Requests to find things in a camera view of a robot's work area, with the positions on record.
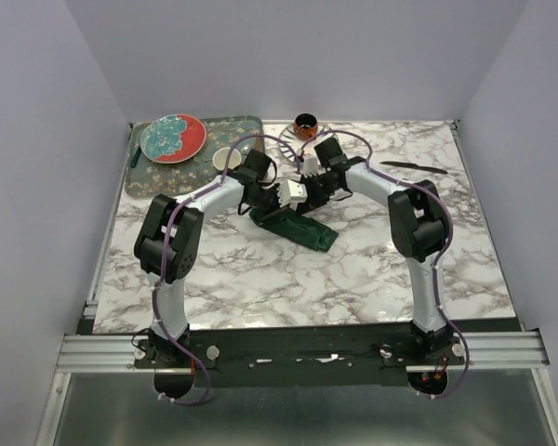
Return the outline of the dark green cloth napkin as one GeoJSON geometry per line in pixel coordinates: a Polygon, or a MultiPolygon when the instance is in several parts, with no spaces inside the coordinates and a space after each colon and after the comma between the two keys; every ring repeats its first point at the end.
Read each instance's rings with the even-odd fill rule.
{"type": "Polygon", "coordinates": [[[250,219],[263,230],[309,248],[327,252],[339,234],[328,226],[287,208],[273,216],[263,216],[259,210],[249,212],[250,219]]]}

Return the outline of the black knife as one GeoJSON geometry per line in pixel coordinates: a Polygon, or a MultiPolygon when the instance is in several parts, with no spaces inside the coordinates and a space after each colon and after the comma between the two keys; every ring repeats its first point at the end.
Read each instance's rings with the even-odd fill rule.
{"type": "Polygon", "coordinates": [[[427,166],[427,165],[420,165],[414,163],[406,163],[406,162],[399,162],[399,161],[383,161],[380,162],[382,165],[397,167],[397,168],[405,168],[405,169],[413,169],[422,172],[430,172],[437,175],[448,175],[448,172],[444,169],[427,166]]]}

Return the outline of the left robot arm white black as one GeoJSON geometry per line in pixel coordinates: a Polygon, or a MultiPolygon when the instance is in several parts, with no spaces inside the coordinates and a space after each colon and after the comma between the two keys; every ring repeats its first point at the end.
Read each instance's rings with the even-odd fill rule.
{"type": "Polygon", "coordinates": [[[266,190],[271,184],[266,178],[270,169],[277,169],[276,162],[252,151],[236,168],[183,198],[159,194],[151,201],[134,256],[153,288],[151,331],[161,338],[155,355],[164,365],[176,367],[187,358],[188,346],[181,339],[189,327],[185,278],[196,261],[204,224],[247,200],[252,207],[276,205],[276,193],[266,190]]]}

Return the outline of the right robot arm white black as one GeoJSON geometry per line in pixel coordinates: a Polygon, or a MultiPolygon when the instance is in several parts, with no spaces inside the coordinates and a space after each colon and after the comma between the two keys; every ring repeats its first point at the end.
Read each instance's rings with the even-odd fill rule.
{"type": "Polygon", "coordinates": [[[433,362],[456,331],[445,314],[440,271],[441,257],[452,243],[453,222],[435,185],[392,177],[373,168],[368,157],[350,159],[333,137],[316,144],[314,151],[325,169],[314,180],[326,187],[333,175],[333,186],[361,193],[388,209],[392,242],[406,260],[412,285],[414,336],[409,352],[419,363],[433,362]]]}

